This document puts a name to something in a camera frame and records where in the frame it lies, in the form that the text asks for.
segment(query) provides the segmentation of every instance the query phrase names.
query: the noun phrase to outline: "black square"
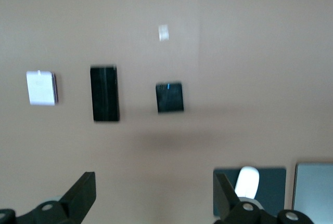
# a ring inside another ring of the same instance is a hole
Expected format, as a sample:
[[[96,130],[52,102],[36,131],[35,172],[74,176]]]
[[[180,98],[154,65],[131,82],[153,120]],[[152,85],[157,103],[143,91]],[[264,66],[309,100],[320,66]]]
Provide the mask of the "black square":
[[[184,111],[182,84],[179,82],[156,84],[156,98],[159,113]]]

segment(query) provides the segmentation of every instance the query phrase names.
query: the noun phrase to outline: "white mouse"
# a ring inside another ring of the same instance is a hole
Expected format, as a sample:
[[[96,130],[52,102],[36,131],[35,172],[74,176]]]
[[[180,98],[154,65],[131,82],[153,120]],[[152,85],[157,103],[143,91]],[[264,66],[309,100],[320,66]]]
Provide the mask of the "white mouse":
[[[243,167],[236,182],[235,193],[238,197],[254,199],[259,185],[259,171],[250,166]]]

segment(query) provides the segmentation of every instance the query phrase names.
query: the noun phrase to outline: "white card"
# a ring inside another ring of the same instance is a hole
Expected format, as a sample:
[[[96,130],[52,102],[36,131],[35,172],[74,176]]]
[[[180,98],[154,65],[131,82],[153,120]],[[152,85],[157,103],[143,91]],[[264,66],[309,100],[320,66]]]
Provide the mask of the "white card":
[[[27,84],[31,105],[54,106],[56,104],[57,92],[52,72],[28,71]]]

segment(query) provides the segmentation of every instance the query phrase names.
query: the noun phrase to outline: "monitor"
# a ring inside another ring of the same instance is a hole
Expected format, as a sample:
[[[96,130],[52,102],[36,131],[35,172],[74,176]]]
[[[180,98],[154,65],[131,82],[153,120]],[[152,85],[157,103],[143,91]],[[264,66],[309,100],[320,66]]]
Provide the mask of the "monitor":
[[[333,163],[296,165],[292,207],[314,224],[333,223]]]

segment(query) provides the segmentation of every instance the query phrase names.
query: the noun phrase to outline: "screw head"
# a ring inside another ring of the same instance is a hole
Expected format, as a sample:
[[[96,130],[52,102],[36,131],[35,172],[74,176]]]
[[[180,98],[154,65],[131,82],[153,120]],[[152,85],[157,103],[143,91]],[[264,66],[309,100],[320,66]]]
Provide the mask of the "screw head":
[[[250,203],[244,203],[243,208],[247,211],[253,211],[254,210],[253,206]]]
[[[286,217],[289,220],[298,220],[298,216],[293,212],[286,212]]]
[[[51,208],[53,207],[52,204],[46,204],[42,207],[42,211],[47,211],[47,210],[50,210]]]

